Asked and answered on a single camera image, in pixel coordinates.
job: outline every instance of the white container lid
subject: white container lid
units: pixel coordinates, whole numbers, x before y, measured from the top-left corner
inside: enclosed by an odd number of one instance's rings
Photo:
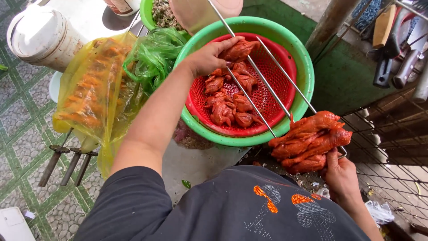
[[[20,59],[37,62],[61,42],[67,23],[62,15],[47,8],[24,12],[12,34],[13,52]]]

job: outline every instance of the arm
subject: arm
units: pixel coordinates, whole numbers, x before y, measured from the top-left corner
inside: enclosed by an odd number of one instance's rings
[[[337,159],[337,155],[337,148],[329,151],[327,168],[321,171],[321,177],[330,186],[331,199],[349,214],[371,240],[382,241],[382,235],[361,197],[355,165],[346,157]]]
[[[150,96],[131,124],[114,159],[110,176],[131,167],[145,166],[162,175],[162,156],[180,118],[192,82],[217,68],[226,68],[217,56],[243,39],[237,36],[211,43],[186,57]]]

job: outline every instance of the hand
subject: hand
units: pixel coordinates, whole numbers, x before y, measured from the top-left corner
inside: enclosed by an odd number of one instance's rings
[[[226,68],[232,64],[217,57],[223,50],[229,49],[241,39],[244,39],[244,37],[236,36],[221,42],[207,44],[200,50],[197,50],[187,56],[182,63],[190,68],[195,78],[203,75],[209,75],[215,69]]]
[[[330,186],[331,199],[349,213],[364,203],[355,165],[346,157],[338,159],[338,154],[337,148],[326,154],[327,167],[321,170],[321,177]]]

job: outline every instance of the wire mesh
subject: wire mesh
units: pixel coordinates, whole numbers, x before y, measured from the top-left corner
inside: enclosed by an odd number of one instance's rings
[[[428,227],[428,103],[403,90],[342,117],[361,183],[409,222]]]

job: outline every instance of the green plastic basin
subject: green plastic basin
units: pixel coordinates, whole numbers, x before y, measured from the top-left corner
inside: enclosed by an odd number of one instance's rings
[[[300,40],[288,29],[275,22],[264,18],[257,17],[234,17],[226,19],[227,24],[231,29],[238,32],[256,33],[263,37],[282,45],[293,56],[297,67],[296,83],[305,97],[310,101],[314,90],[314,69],[312,61],[309,57],[305,46]],[[178,65],[186,56],[200,49],[209,41],[228,34],[226,28],[220,21],[212,23],[197,34],[195,34],[184,45],[180,54],[177,57],[174,67]],[[308,109],[308,105],[303,98],[296,93],[290,112],[293,113],[294,121],[300,120]],[[226,146],[232,147],[247,147],[268,142],[273,138],[270,131],[266,131],[256,136],[251,137],[228,137],[217,134],[206,126],[202,125],[198,120],[192,117],[190,112],[184,106],[181,112],[181,117],[184,122],[199,135],[206,139]],[[277,137],[280,137],[290,130],[290,120],[285,116],[272,130]]]
[[[153,9],[153,0],[141,0],[141,3],[140,3],[141,21],[149,31],[156,28],[155,21],[153,20],[152,9]],[[187,40],[190,39],[190,35],[189,33],[187,33],[187,31],[182,30],[182,31],[179,31],[179,33],[185,39]]]

